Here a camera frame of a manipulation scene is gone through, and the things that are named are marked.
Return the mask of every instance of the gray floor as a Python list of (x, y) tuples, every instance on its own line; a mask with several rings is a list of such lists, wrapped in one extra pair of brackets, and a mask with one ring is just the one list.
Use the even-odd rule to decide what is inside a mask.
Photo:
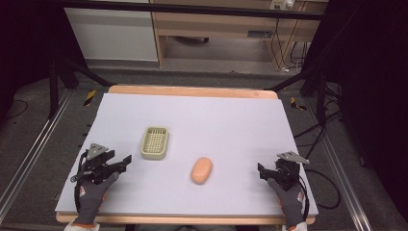
[[(291, 68), (289, 72), (276, 71), (270, 63), (265, 45), (261, 40), (211, 39), (208, 43), (200, 40), (172, 38), (166, 50), (166, 63), (162, 68), (153, 65), (122, 66), (124, 69), (95, 69), (95, 73), (122, 84), (172, 85), (197, 87), (225, 87), (263, 89), (276, 85), (293, 76), (299, 70)], [(97, 111), (102, 98), (102, 88), (87, 78), (79, 76), (81, 81), (72, 93), (69, 104), (47, 144), (42, 149), (31, 169), (20, 193), (2, 220), (2, 225), (23, 225), (24, 227), (46, 225), (62, 227), (55, 220), (55, 194), (64, 185), (73, 162)], [(15, 96), (9, 116), (27, 110), (19, 116), (3, 120), (0, 130), (0, 193), (4, 192), (18, 171), (20, 163), (35, 141), (48, 114), (48, 82), (46, 80), (22, 88)], [(302, 98), (299, 95), (301, 82), (278, 92), (283, 101), (293, 134), (314, 125), (311, 112), (314, 108), (301, 111), (291, 107), (291, 97), (303, 105), (305, 100), (314, 102), (315, 98)], [(82, 106), (89, 90), (97, 94), (89, 107)], [(338, 106), (330, 104), (328, 114), (337, 112)], [(306, 155), (310, 144), (318, 131), (296, 139), (300, 155)], [(331, 140), (346, 175), (370, 221), (372, 230), (408, 230), (406, 221), (395, 209), (393, 202), (385, 193), (375, 172), (370, 168), (360, 167), (359, 154), (344, 124), (335, 117), (327, 124), (327, 138)], [(328, 164), (327, 150), (320, 142), (310, 156), (310, 169), (318, 170), (335, 180), (333, 170)], [(308, 173), (311, 187), (321, 204), (332, 205), (336, 202), (336, 192), (321, 177)], [(309, 226), (312, 230), (356, 230), (347, 205), (342, 203), (334, 210), (319, 209), (317, 221)], [(263, 231), (274, 230), (274, 226), (262, 226)]]

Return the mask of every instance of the black glove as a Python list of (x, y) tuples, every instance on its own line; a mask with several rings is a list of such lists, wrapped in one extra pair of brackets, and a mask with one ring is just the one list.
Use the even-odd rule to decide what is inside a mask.
[(290, 228), (303, 222), (302, 202), (304, 194), (299, 185), (295, 185), (288, 191), (284, 191), (272, 178), (268, 179), (268, 184), (276, 191), (279, 197), (282, 211), (286, 217), (286, 226)]
[(114, 172), (108, 179), (99, 185), (95, 185), (87, 180), (81, 184), (79, 202), (81, 209), (78, 217), (73, 221), (73, 225), (93, 225), (96, 214), (104, 200), (106, 190), (119, 178), (119, 172)]

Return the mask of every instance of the green plastic basket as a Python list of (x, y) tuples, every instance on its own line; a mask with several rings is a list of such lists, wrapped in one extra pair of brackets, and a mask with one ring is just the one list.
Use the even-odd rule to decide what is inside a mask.
[(148, 127), (141, 145), (141, 156), (147, 160), (162, 160), (166, 156), (167, 141), (166, 127)]

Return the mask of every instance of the orange soap bar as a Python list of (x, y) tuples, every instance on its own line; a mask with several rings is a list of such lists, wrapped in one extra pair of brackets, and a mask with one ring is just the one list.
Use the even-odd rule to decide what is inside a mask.
[(192, 181), (199, 185), (204, 184), (212, 169), (213, 163), (210, 159), (205, 157), (198, 159), (191, 171)]

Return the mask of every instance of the gray glove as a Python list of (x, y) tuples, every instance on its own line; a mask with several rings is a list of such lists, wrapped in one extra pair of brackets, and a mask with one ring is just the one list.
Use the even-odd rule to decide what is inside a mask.
[(104, 182), (95, 185), (84, 181), (80, 188), (79, 202), (81, 209), (73, 224), (93, 224), (99, 207), (102, 205), (106, 190), (119, 178), (119, 172), (114, 172)]
[(276, 191), (281, 203), (281, 208), (286, 217), (286, 226), (297, 226), (303, 222), (302, 201), (304, 194), (298, 185), (293, 186), (288, 191), (284, 191), (272, 178), (268, 179), (268, 184)]

